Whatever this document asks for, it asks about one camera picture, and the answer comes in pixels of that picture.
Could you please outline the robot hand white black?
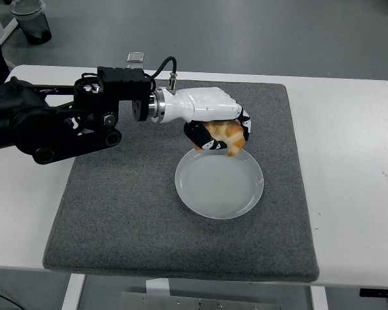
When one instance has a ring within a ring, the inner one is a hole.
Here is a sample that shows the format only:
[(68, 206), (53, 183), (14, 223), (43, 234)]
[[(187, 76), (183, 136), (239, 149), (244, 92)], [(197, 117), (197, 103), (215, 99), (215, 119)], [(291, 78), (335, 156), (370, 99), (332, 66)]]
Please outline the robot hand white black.
[(218, 87), (185, 88), (174, 94), (165, 88), (158, 90), (160, 123), (181, 118), (184, 134), (197, 151), (224, 149), (235, 156), (243, 149), (251, 132), (247, 111)]

